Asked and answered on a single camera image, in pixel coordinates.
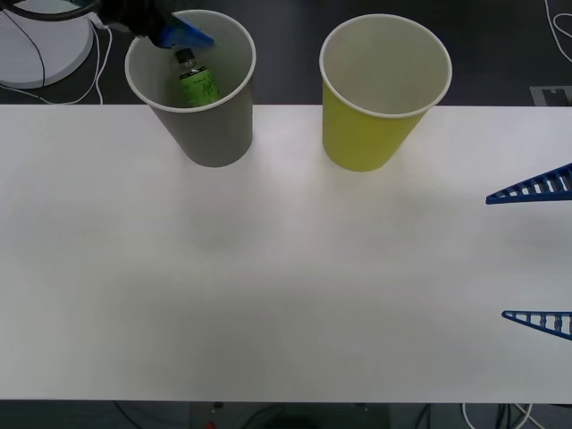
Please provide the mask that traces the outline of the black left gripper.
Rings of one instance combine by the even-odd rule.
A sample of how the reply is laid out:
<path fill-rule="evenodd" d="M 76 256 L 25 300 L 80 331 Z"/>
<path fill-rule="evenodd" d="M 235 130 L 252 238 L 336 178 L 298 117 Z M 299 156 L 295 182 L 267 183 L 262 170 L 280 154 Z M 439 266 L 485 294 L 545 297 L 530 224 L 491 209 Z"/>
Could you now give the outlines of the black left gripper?
<path fill-rule="evenodd" d="M 215 41 L 201 29 L 170 14 L 156 1 L 125 1 L 124 25 L 156 47 L 211 47 Z"/>

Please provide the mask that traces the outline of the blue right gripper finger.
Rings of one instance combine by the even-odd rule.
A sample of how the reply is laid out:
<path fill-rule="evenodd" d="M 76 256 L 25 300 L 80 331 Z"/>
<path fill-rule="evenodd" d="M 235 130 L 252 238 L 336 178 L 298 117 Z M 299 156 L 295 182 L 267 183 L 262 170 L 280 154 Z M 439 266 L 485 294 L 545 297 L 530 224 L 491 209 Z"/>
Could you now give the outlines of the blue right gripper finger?
<path fill-rule="evenodd" d="M 570 312 L 504 310 L 501 316 L 536 331 L 571 340 Z"/>
<path fill-rule="evenodd" d="M 485 199 L 486 205 L 570 201 L 571 164 L 536 175 L 530 179 L 500 189 Z"/>

